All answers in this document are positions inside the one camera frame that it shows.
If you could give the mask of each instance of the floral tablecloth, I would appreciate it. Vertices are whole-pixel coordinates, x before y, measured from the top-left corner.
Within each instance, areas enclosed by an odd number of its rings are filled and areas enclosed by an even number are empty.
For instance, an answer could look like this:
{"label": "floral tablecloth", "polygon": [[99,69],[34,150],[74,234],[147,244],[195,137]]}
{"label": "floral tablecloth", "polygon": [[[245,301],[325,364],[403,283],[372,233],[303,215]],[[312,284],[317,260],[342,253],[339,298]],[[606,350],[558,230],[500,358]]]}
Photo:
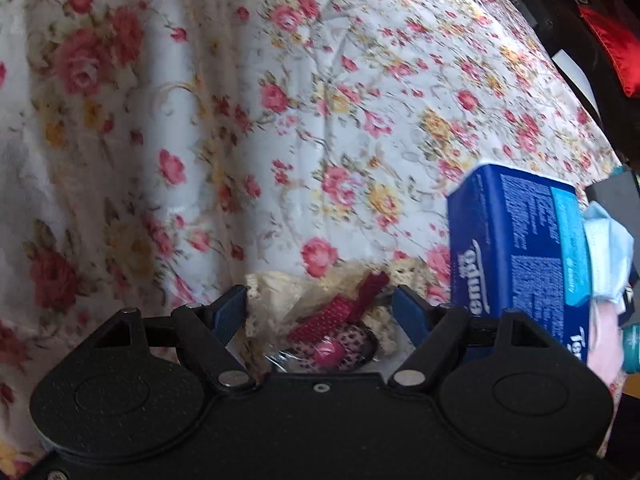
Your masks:
{"label": "floral tablecloth", "polygon": [[248,272],[422,257],[481,158],[616,161],[507,0],[0,0],[0,468],[34,384],[117,309]]}

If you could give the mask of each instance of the tissue pack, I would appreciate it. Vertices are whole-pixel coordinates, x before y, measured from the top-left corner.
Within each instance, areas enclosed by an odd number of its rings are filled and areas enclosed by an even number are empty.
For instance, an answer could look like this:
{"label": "tissue pack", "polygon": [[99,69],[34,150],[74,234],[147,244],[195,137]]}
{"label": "tissue pack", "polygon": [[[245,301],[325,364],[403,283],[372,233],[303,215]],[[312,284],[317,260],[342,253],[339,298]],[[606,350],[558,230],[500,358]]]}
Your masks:
{"label": "tissue pack", "polygon": [[452,304],[474,316],[521,310],[586,361],[590,261],[574,188],[485,164],[447,206]]}

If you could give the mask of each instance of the screw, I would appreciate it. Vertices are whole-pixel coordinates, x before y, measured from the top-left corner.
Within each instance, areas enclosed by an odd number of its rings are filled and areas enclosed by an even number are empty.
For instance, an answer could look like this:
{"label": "screw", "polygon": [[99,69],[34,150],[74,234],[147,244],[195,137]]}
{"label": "screw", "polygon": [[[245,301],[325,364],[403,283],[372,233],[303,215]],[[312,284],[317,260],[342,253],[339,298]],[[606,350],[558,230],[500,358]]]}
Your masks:
{"label": "screw", "polygon": [[68,480],[68,478],[62,471],[50,471],[47,480]]}
{"label": "screw", "polygon": [[400,386],[419,386],[427,378],[418,370],[400,370],[394,374],[394,381]]}
{"label": "screw", "polygon": [[314,384],[314,391],[319,394],[325,394],[331,389],[331,386],[325,383]]}
{"label": "screw", "polygon": [[239,388],[247,384],[250,380],[251,377],[241,370],[228,370],[218,376],[218,382],[227,388]]}

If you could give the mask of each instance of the plastic wrapper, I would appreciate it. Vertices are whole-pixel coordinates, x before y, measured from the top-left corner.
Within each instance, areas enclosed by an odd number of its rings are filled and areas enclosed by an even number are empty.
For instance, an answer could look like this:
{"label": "plastic wrapper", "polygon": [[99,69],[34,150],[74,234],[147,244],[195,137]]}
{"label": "plastic wrapper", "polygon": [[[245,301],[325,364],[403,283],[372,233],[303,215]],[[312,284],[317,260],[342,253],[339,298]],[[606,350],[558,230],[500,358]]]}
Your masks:
{"label": "plastic wrapper", "polygon": [[434,282],[425,263],[345,262],[320,280],[281,272],[247,276],[245,365],[265,372],[379,372],[386,379],[414,350],[392,319],[396,285],[424,294]]}

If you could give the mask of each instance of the red cushion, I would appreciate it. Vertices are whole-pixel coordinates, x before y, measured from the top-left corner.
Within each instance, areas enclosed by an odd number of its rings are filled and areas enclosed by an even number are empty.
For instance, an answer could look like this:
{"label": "red cushion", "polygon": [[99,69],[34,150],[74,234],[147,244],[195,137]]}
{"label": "red cushion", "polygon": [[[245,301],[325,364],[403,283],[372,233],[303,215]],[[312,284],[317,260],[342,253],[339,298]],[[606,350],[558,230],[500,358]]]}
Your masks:
{"label": "red cushion", "polygon": [[624,25],[589,7],[580,15],[609,54],[627,97],[640,97],[640,41]]}

